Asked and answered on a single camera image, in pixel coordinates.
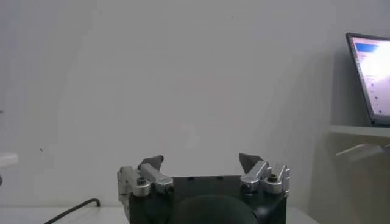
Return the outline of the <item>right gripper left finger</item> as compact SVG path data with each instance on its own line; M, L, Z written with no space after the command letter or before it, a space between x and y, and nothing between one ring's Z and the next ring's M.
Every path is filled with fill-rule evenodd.
M117 171L118 200L125 203L131 195L147 197L152 188L159 194L174 191L174 179L160 172L163 155L145 158L136 167L123 166Z

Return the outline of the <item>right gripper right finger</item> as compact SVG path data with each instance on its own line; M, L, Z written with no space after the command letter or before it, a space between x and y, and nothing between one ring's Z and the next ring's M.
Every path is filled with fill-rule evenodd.
M268 194L289 194L290 168L286 164L272 167L260 156L240 153L238 155L244 175L241 175L240 188L245 194L259 190Z

